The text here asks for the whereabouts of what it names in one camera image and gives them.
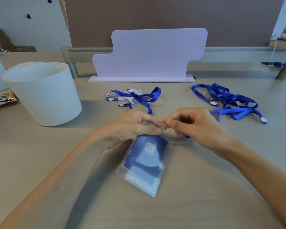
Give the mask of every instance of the white qr code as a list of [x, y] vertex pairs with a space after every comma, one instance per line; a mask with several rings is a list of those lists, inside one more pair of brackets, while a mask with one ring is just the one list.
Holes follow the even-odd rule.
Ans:
[[153, 154], [154, 151], [156, 149], [156, 146], [150, 142], [147, 142], [146, 146], [145, 146], [145, 150], [149, 153], [149, 154]]

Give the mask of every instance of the white string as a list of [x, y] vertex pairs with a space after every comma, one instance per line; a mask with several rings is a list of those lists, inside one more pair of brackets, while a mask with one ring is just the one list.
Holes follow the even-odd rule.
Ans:
[[0, 48], [0, 50], [2, 50], [2, 51], [6, 51], [6, 52], [9, 52], [8, 50], [4, 50], [4, 49], [1, 49], [1, 48]]
[[274, 53], [275, 53], [275, 49], [276, 49], [276, 43], [278, 42], [278, 40], [275, 41], [275, 48], [273, 49], [273, 52], [272, 52], [272, 55], [271, 55], [271, 58], [273, 57]]

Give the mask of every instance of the transparent plastic sleeve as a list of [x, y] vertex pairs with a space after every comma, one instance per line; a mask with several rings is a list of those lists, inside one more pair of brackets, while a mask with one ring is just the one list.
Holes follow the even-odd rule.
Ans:
[[165, 170], [171, 139], [164, 135], [140, 135], [127, 151], [116, 173], [153, 198]]

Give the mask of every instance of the lanyard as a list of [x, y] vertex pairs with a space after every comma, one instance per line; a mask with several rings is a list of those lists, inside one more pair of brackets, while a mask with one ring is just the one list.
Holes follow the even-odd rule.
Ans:
[[[141, 103], [142, 105], [144, 105], [145, 107], [147, 107], [147, 111], [148, 111], [148, 114], [152, 114], [152, 109], [151, 107], [149, 106], [148, 103], [153, 103], [155, 102], [160, 94], [161, 94], [161, 89], [156, 87], [150, 94], [143, 94], [143, 95], [138, 95], [136, 94], [132, 89], [127, 89], [127, 91], [129, 92], [128, 93], [124, 93], [124, 92], [120, 92], [120, 91], [117, 91], [117, 90], [111, 90], [108, 95], [106, 96], [106, 100], [107, 101], [117, 101], [117, 100], [121, 100], [121, 98], [119, 99], [118, 98], [108, 98], [108, 96], [114, 92], [116, 93], [118, 96], [126, 96], [126, 97], [133, 97], [134, 99], [136, 99], [139, 103]], [[128, 106], [129, 109], [132, 109], [132, 103], [131, 102], [128, 102], [128, 103], [125, 103], [125, 104], [119, 104], [119, 107], [124, 107], [124, 106]]]
[[[210, 97], [207, 99], [200, 92], [198, 92], [196, 88], [206, 88], [210, 93]], [[229, 115], [234, 120], [239, 121], [249, 114], [255, 114], [259, 116], [263, 124], [267, 124], [267, 120], [262, 116], [259, 111], [256, 110], [258, 105], [255, 100], [252, 100], [242, 95], [233, 95], [230, 93], [230, 90], [228, 88], [222, 87], [216, 83], [212, 84], [212, 86], [206, 84], [196, 84], [192, 86], [192, 91], [200, 99], [205, 102], [208, 102], [215, 107], [219, 107], [219, 104], [215, 101], [220, 101], [222, 103], [223, 106], [221, 108], [217, 108], [215, 110], [210, 111], [210, 114], [218, 113], [217, 121], [219, 120], [220, 115]], [[253, 103], [255, 105], [253, 107], [249, 107], [249, 103]]]

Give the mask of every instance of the brown partition board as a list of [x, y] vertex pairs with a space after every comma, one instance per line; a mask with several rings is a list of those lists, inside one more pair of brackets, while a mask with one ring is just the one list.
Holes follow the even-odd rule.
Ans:
[[114, 30], [198, 28], [207, 47], [267, 46], [284, 0], [65, 0], [73, 47], [112, 47]]

